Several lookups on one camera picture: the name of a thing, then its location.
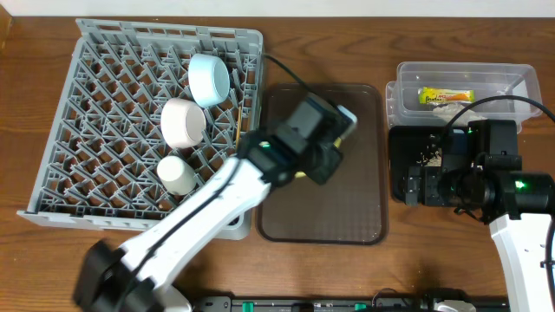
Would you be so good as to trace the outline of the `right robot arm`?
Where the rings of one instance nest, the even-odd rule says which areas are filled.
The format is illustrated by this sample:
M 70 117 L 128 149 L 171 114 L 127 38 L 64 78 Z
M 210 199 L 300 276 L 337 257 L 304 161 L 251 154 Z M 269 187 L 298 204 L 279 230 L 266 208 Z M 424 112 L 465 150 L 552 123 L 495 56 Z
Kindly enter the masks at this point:
M 525 172 L 512 120 L 464 127 L 397 126 L 388 133 L 393 196 L 452 208 L 486 225 L 512 311 L 554 309 L 554 179 Z

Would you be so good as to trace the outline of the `green snack wrapper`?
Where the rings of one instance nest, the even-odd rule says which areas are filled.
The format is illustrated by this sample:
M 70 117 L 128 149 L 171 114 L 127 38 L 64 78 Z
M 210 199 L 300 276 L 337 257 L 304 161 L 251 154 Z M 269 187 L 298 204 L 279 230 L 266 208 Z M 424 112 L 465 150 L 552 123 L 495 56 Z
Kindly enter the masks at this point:
M 455 102 L 471 103 L 475 95 L 473 90 L 454 90 L 424 87 L 418 91 L 420 104 L 440 105 Z

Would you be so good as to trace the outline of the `white paper cup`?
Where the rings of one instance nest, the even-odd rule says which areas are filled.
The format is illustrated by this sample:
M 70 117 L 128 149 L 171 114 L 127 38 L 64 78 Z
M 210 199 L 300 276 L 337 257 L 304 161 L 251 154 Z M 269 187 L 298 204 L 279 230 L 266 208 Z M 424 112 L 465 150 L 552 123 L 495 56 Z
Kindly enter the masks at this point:
M 173 155 L 163 158 L 156 167 L 157 175 L 172 195 L 186 195 L 194 190 L 195 171 L 181 158 Z

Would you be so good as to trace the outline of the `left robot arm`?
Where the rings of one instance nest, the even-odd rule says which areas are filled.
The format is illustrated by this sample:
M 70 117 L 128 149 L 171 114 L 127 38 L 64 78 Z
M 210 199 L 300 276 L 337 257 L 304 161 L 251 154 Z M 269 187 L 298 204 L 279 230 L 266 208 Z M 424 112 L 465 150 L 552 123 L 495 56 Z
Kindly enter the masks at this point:
M 246 133 L 238 151 L 153 228 L 113 250 L 87 252 L 73 300 L 83 311 L 189 311 L 173 286 L 186 265 L 233 219 L 302 172 L 325 184 L 343 159 L 336 142 L 355 128 L 346 107 L 307 94 L 291 116 Z

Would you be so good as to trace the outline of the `yellow plate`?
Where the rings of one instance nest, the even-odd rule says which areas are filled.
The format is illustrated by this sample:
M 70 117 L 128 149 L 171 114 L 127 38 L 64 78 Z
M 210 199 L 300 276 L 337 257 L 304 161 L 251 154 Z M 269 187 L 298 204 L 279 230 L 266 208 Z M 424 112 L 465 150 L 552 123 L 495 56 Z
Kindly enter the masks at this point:
M 339 148 L 340 145 L 341 145 L 341 143 L 342 143 L 342 139 L 341 139 L 341 138 L 337 138 L 337 139 L 335 140 L 335 142 L 334 142 L 334 146 L 335 146 L 336 148 Z M 305 172 L 297 172 L 297 173 L 295 174 L 295 178 L 296 178 L 296 179 L 304 178 L 305 176 L 306 176 L 306 173 L 305 173 Z

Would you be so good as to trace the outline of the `wooden chopstick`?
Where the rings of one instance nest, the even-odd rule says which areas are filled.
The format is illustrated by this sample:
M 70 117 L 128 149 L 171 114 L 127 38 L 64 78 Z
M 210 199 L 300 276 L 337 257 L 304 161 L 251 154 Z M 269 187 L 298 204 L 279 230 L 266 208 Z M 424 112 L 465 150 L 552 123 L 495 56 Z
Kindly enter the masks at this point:
M 241 136 L 241 126 L 242 126 L 242 119 L 243 119 L 243 105 L 241 105 L 238 109 L 238 120 L 236 126 L 236 133 L 235 133 L 235 148 L 238 149 L 238 144 Z

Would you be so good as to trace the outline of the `pink white bowl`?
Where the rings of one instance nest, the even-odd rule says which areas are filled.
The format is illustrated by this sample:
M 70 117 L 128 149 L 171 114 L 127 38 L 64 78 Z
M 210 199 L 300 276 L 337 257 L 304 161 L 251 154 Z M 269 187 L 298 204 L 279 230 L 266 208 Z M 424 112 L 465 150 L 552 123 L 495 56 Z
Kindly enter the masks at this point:
M 188 148 L 203 140 L 206 117 L 195 102 L 172 98 L 162 108 L 160 127 L 164 141 L 171 148 Z

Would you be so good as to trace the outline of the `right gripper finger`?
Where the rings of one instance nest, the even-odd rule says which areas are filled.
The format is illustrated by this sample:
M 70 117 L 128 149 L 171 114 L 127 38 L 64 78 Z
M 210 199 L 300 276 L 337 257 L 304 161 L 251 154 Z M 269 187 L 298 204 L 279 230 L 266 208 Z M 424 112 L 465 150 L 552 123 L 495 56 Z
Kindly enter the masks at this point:
M 408 206 L 417 206 L 421 202 L 422 168 L 410 166 L 403 181 L 404 203 Z
M 423 203 L 426 206 L 440 206 L 441 197 L 438 191 L 441 169 L 438 166 L 424 168 L 424 195 Z

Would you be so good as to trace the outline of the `white napkin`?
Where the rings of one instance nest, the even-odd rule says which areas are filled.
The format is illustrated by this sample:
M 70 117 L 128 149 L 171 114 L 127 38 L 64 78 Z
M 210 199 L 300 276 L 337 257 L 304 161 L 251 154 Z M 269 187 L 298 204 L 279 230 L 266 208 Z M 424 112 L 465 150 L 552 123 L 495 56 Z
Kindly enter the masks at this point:
M 432 110 L 435 117 L 438 117 L 445 122 L 449 122 L 458 112 L 460 112 L 465 106 L 460 103 L 450 103 L 445 106 L 436 107 Z M 454 125 L 456 127 L 464 127 L 471 121 L 484 120 L 485 117 L 481 114 L 475 113 L 473 110 L 466 111 L 461 117 L 459 117 Z

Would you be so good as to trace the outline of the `rice food waste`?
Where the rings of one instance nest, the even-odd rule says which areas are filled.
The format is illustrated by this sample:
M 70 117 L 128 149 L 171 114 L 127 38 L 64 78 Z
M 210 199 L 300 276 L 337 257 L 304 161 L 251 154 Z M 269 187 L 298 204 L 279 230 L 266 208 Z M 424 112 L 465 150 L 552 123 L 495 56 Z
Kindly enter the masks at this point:
M 419 166 L 440 166 L 442 162 L 441 139 L 436 134 L 428 136 L 427 144 L 420 158 L 416 161 Z

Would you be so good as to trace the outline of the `light blue bowl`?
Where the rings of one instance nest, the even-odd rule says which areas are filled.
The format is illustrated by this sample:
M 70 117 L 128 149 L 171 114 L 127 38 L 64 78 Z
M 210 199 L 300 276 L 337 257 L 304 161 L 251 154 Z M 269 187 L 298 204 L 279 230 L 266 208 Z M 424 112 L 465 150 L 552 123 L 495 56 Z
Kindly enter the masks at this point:
M 188 82 L 194 101 L 202 108 L 223 103 L 231 89 L 225 63 L 213 55 L 192 56 L 188 69 Z

